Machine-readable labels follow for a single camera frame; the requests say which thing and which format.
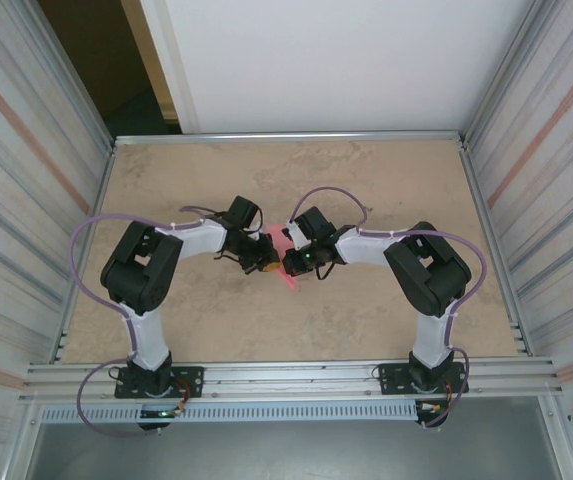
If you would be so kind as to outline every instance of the black mounting plate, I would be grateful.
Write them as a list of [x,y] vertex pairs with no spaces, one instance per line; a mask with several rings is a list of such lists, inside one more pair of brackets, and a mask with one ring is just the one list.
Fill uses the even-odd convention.
[[136,379],[132,375],[131,370],[128,367],[120,367],[115,386],[115,398],[183,398],[184,394],[175,385],[174,380],[176,378],[188,383],[190,386],[190,398],[202,396],[204,367],[171,367],[171,386],[159,396],[152,396],[138,389]]
[[[445,394],[447,380],[450,382],[453,395],[456,395],[464,381],[465,372],[463,363],[453,362],[440,382],[432,385],[430,388],[421,389],[415,385],[410,375],[410,365],[408,363],[382,363],[377,366],[377,371],[382,395]],[[466,384],[464,392],[468,392],[468,384]]]

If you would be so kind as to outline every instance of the pink object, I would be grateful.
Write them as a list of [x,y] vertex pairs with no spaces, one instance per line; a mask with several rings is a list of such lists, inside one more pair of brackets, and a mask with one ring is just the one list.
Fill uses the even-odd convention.
[[[270,234],[270,236],[273,238],[273,247],[275,247],[275,250],[277,250],[280,260],[282,260],[284,255],[286,255],[286,250],[294,247],[292,240],[289,240],[282,233],[282,228],[284,228],[283,225],[270,225],[266,227],[266,233]],[[286,282],[292,291],[297,291],[297,279],[288,275],[284,270],[283,265],[280,265],[276,272],[280,277],[282,277],[282,280]]]

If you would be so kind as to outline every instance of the cable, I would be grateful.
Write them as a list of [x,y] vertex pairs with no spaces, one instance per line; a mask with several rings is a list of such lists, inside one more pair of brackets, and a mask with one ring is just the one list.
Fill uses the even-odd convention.
[[79,415],[79,418],[81,418],[82,422],[84,422],[84,424],[87,427],[93,429],[97,433],[101,433],[102,435],[106,435],[109,437],[119,437],[119,438],[138,437],[138,436],[141,436],[142,433],[140,433],[140,432],[138,432],[138,433],[123,433],[123,432],[116,432],[116,431],[112,431],[112,430],[98,427],[97,425],[93,424],[90,420],[88,420],[88,418],[84,415],[84,412],[82,411],[82,392],[84,391],[84,387],[88,383],[88,380],[90,380],[90,377],[92,377],[95,373],[100,371],[102,368],[105,368],[109,365],[127,363],[130,360],[132,360],[133,358],[135,358],[135,356],[137,355],[137,337],[135,336],[135,328],[133,327],[133,322],[130,318],[130,315],[126,311],[126,309],[119,306],[119,305],[116,305],[114,303],[108,302],[108,301],[104,300],[103,298],[99,297],[98,295],[96,295],[95,293],[93,293],[86,285],[84,285],[84,282],[82,281],[82,279],[79,276],[79,273],[77,272],[77,267],[75,266],[75,244],[77,243],[77,237],[82,232],[82,230],[84,230],[84,228],[86,228],[89,225],[92,225],[93,223],[97,223],[101,220],[130,220],[130,221],[134,221],[134,222],[145,223],[145,224],[150,225],[152,227],[160,228],[163,230],[186,230],[188,228],[198,227],[202,224],[202,222],[199,221],[199,222],[195,222],[195,223],[184,223],[181,225],[175,225],[175,224],[166,225],[163,223],[155,222],[154,220],[149,220],[147,218],[138,217],[136,215],[129,215],[129,214],[124,214],[124,213],[105,213],[105,214],[101,214],[101,215],[96,215],[94,217],[89,217],[86,220],[84,220],[82,223],[77,225],[75,230],[73,230],[73,233],[71,234],[70,240],[68,242],[68,250],[67,250],[68,268],[70,269],[70,273],[71,273],[71,276],[73,277],[73,281],[79,287],[79,289],[84,294],[86,294],[88,297],[92,298],[93,300],[95,300],[100,305],[104,305],[105,307],[108,307],[111,310],[115,310],[122,317],[124,317],[124,320],[126,321],[126,326],[128,328],[128,333],[130,335],[130,345],[131,345],[131,352],[126,358],[121,358],[121,359],[117,359],[117,360],[111,360],[109,362],[104,362],[104,363],[98,365],[97,367],[93,368],[90,372],[88,372],[86,377],[84,377],[84,379],[82,380],[82,383],[79,384],[79,389],[77,390],[77,414]]
[[328,275],[330,275],[330,272],[333,271],[335,265],[337,265],[335,262],[331,263],[330,267],[328,267],[328,270],[326,270],[323,277],[320,276],[319,267],[315,267],[315,275],[317,275],[317,280],[326,280],[328,278]]
[[190,385],[188,384],[188,382],[182,378],[176,378],[174,380],[174,384],[177,387],[177,391],[179,393],[181,393],[182,391],[182,387],[184,388],[184,392],[185,394],[182,395],[182,399],[179,401],[179,403],[177,404],[177,406],[175,407],[175,409],[172,411],[172,413],[174,415],[179,415],[184,411],[184,407],[186,406],[186,403],[188,402],[188,400],[190,399],[191,392],[190,392]]
[[450,348],[452,351],[461,353],[462,356],[464,357],[464,380],[462,381],[462,386],[459,388],[459,392],[457,392],[457,396],[448,404],[448,406],[446,407],[446,410],[442,414],[437,416],[435,419],[424,424],[424,427],[431,427],[431,426],[435,425],[437,422],[439,422],[441,419],[446,417],[446,415],[448,415],[453,410],[455,405],[457,405],[457,403],[459,402],[459,399],[461,398],[462,394],[464,393],[464,390],[466,389],[466,384],[468,383],[468,376],[470,375],[470,361],[468,359],[468,355],[466,354],[466,351],[463,348],[453,347],[450,344],[450,334],[451,334],[451,330],[453,328],[453,318],[455,318],[457,310],[459,309],[459,307],[462,306],[462,304],[466,300],[468,300],[470,297],[472,297],[481,288],[482,283],[484,283],[484,280],[486,279],[486,274],[488,272],[488,264],[486,263],[486,258],[484,257],[484,253],[479,249],[479,247],[477,247],[473,243],[469,242],[465,238],[460,237],[459,235],[454,235],[452,233],[439,232],[439,231],[435,231],[435,230],[404,230],[404,231],[392,232],[392,233],[388,232],[386,234],[384,234],[383,232],[364,232],[364,231],[361,231],[361,232],[359,232],[359,234],[363,235],[365,237],[371,237],[371,238],[383,238],[385,236],[405,237],[408,235],[428,235],[428,236],[433,236],[433,237],[448,238],[450,240],[454,240],[456,242],[459,242],[459,243],[466,245],[468,248],[470,248],[475,253],[475,255],[477,255],[477,258],[479,258],[479,262],[480,262],[481,267],[482,267],[482,271],[479,275],[479,278],[477,279],[477,282],[475,283],[475,285],[473,285],[473,287],[465,295],[463,295],[460,299],[455,301],[455,303],[453,304],[452,308],[450,309],[449,315],[448,315],[448,320],[446,323],[446,331],[444,333],[444,344],[448,348]]
[[217,210],[213,210],[212,208],[208,208],[208,207],[200,207],[199,205],[184,205],[182,208],[179,209],[179,211],[180,212],[196,213],[197,215],[199,215],[199,218],[201,218],[201,219],[206,218],[206,216],[203,214],[203,212],[208,212],[208,213],[212,213],[212,214],[217,213]]
[[[113,373],[112,373],[113,369],[117,369],[117,372],[118,372],[117,375],[115,375],[115,376],[113,376]],[[108,369],[108,376],[110,378],[112,378],[113,380],[119,380],[119,367],[110,367]]]
[[126,358],[118,358],[116,360],[110,360],[108,362],[100,363],[99,365],[97,365],[96,367],[91,369],[91,371],[86,374],[86,376],[82,380],[82,383],[79,384],[79,389],[77,390],[77,399],[75,402],[77,405],[77,415],[79,415],[79,418],[81,418],[82,422],[84,422],[84,425],[86,425],[88,428],[90,428],[90,429],[94,430],[95,432],[100,433],[102,435],[106,435],[107,437],[133,438],[133,437],[144,437],[144,436],[151,433],[151,431],[148,431],[148,432],[118,432],[116,430],[110,430],[107,428],[102,428],[102,427],[97,426],[93,422],[91,422],[88,419],[88,417],[86,417],[86,415],[84,415],[84,412],[82,410],[82,392],[84,391],[84,387],[86,386],[86,384],[90,380],[90,377],[95,375],[102,368],[105,368],[109,365],[117,365],[117,364],[127,363],[130,360],[132,360],[132,358],[133,358],[133,355],[129,355]]
[[239,263],[238,259],[236,259],[235,257],[232,257],[230,255],[224,254],[223,250],[221,252],[219,252],[219,257],[215,257],[215,258],[213,258],[213,260],[221,260],[222,258],[227,258],[229,260],[232,260],[235,263]]
[[444,382],[444,391],[446,392],[446,403],[450,405],[450,401],[453,399],[453,386],[450,383],[450,380],[446,380]]
[[304,201],[310,197],[313,193],[316,192],[320,192],[322,190],[332,190],[334,192],[339,192],[339,193],[343,193],[344,195],[346,195],[347,197],[349,197],[351,200],[353,200],[360,208],[360,210],[362,211],[362,219],[357,222],[357,224],[355,225],[355,227],[357,228],[357,231],[359,231],[360,227],[366,222],[366,220],[368,220],[368,210],[366,209],[366,207],[364,206],[364,204],[362,204],[362,202],[359,201],[359,199],[353,195],[352,193],[350,193],[347,190],[344,190],[343,188],[339,188],[339,187],[317,187],[317,188],[313,188],[310,192],[308,192],[306,195],[304,195],[299,202],[297,202],[297,205],[295,205],[295,210],[293,210],[293,214],[290,216],[290,220],[289,222],[293,222],[293,220],[295,220],[295,217],[297,216],[297,212],[299,212],[300,207],[302,206],[302,204],[304,203]]
[[462,356],[464,357],[464,379],[462,380],[462,386],[459,387],[459,391],[457,392],[457,395],[448,404],[448,406],[446,407],[446,410],[444,410],[440,415],[438,415],[437,417],[432,419],[430,422],[422,423],[422,426],[424,428],[432,427],[433,425],[438,423],[440,420],[445,418],[446,415],[448,415],[450,412],[452,412],[453,408],[455,408],[455,405],[457,405],[457,403],[459,402],[459,399],[462,398],[462,395],[464,394],[464,390],[466,390],[466,385],[468,384],[468,376],[470,374],[470,360],[468,358],[468,354],[466,353],[466,351],[463,348],[459,348],[459,347],[451,347],[451,350],[453,350],[454,352],[461,353]]
[[259,209],[259,227],[257,227],[255,230],[244,230],[244,233],[257,233],[264,226],[264,212],[260,207],[257,208]]

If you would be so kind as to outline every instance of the enclosure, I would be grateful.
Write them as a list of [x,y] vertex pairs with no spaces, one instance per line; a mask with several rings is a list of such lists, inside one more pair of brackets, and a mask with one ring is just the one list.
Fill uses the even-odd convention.
[[[305,3],[137,2],[184,134],[111,138],[39,6],[0,2],[0,478],[573,478],[573,2]],[[208,255],[180,262],[163,307],[201,398],[159,437],[82,424],[80,382],[129,343],[71,278],[80,222],[187,222],[184,205],[242,195],[283,226],[323,185],[356,195],[369,229],[429,221],[488,260],[454,321],[470,389],[438,432],[413,422],[429,396],[374,375],[416,334],[390,270],[340,265],[294,291]],[[336,193],[306,205],[359,217]],[[72,250],[105,299],[126,226]],[[115,388],[109,369],[89,380],[93,423],[135,431],[168,403]]]

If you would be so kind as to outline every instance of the aluminum frame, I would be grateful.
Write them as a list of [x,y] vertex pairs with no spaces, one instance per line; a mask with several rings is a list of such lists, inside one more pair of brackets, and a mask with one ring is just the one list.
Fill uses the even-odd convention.
[[[539,357],[471,358],[469,397],[561,395],[550,359]],[[322,401],[381,398],[424,399],[434,395],[383,396],[374,369],[407,360],[336,362],[194,363],[204,366],[202,397],[192,402]],[[28,370],[20,404],[68,404],[95,365],[33,365]],[[97,372],[84,389],[88,403],[160,403],[160,399],[114,398],[115,380],[108,369]]]
[[528,328],[523,322],[524,312],[522,307],[517,300],[517,290],[513,285],[513,282],[509,275],[508,263],[502,255],[501,249],[499,247],[499,241],[497,240],[497,233],[493,222],[490,217],[490,210],[488,204],[482,196],[481,189],[479,188],[479,182],[477,181],[477,174],[473,168],[473,163],[470,158],[470,149],[467,144],[461,144],[459,146],[459,156],[462,160],[462,165],[464,166],[464,172],[466,174],[466,179],[468,180],[468,187],[470,189],[471,195],[473,196],[473,203],[477,209],[477,216],[482,224],[482,231],[486,237],[486,243],[488,243],[488,248],[490,250],[490,257],[493,262],[493,267],[495,268],[495,273],[497,274],[497,279],[499,281],[499,287],[502,292],[502,297],[504,299],[504,304],[506,306],[506,311],[510,317],[510,320],[516,322],[522,332],[522,340],[526,353],[528,355],[534,355],[535,352],[532,349],[533,342],[531,340]]
[[293,132],[293,133],[222,133],[185,135],[119,136],[115,146],[173,145],[185,143],[256,143],[256,142],[348,142],[390,140],[458,140],[455,130],[416,130],[397,132]]
[[[511,328],[518,349],[529,347],[528,332],[521,328],[522,314],[516,301],[510,277],[483,201],[470,156],[460,135],[454,131],[442,132],[353,132],[353,133],[289,133],[289,134],[225,134],[184,135],[163,137],[118,137],[120,145],[152,145],[173,143],[246,143],[246,142],[302,142],[302,141],[391,141],[391,140],[455,140],[466,172],[471,194],[487,238],[495,270],[498,274],[502,295],[511,316]],[[95,211],[101,210],[110,172],[115,161],[115,151],[102,180]],[[92,231],[84,245],[80,271],[85,266]],[[70,323],[76,300],[76,289],[71,290],[65,317],[66,329]],[[372,369],[380,363],[402,363],[405,360],[365,360],[349,362],[287,362],[287,363],[217,363],[206,364],[204,396],[194,399],[199,403],[248,403],[259,401],[291,402],[294,405],[305,401],[372,401],[386,398],[420,399],[421,395],[385,397],[379,390],[378,381],[372,377]],[[95,365],[42,365],[31,366],[26,386],[18,407],[18,436],[16,448],[9,457],[5,478],[24,478],[33,450],[37,447],[37,433],[43,412],[53,405],[70,405],[75,402],[79,382],[85,372]],[[159,404],[159,400],[116,400],[113,397],[114,381],[107,370],[98,372],[84,391],[85,404],[98,404],[106,408],[130,404]],[[535,396],[540,401],[542,415],[554,402],[562,409],[561,386],[555,369],[548,358],[503,357],[471,359],[471,391],[466,397]],[[546,422],[546,428],[554,445],[563,478],[573,478],[573,432],[564,422]]]
[[[91,211],[89,212],[90,216],[97,215],[101,212],[102,204],[104,203],[104,198],[106,197],[106,190],[108,188],[108,181],[110,180],[110,174],[113,171],[113,165],[115,164],[115,149],[111,153],[108,161],[106,163],[106,167],[104,168],[104,173],[102,174],[102,179],[99,182],[99,192],[97,193],[97,198],[95,199],[95,203]],[[83,274],[84,269],[86,268],[86,262],[88,261],[88,254],[90,253],[90,246],[95,236],[95,229],[97,228],[97,224],[94,223],[90,225],[86,229],[86,233],[83,235],[82,238],[82,247],[79,255],[79,263],[77,265],[77,271],[79,274]],[[66,295],[66,303],[64,305],[64,309],[62,311],[61,317],[61,331],[59,335],[55,337],[55,341],[50,349],[50,362],[56,362],[61,358],[61,350],[64,348],[66,344],[66,335],[68,331],[68,327],[70,326],[70,322],[73,319],[73,313],[75,311],[75,305],[77,303],[77,297],[79,296],[79,289],[77,285],[75,285],[74,280],[71,278],[68,281],[68,293]]]
[[[146,411],[173,409],[174,402],[145,406],[142,404],[85,404],[84,414],[93,423],[127,424],[141,419]],[[326,400],[296,402],[189,402],[174,417],[147,418],[147,423],[248,423],[308,422],[338,420],[417,421],[414,400]],[[42,425],[81,424],[76,405],[46,405]]]

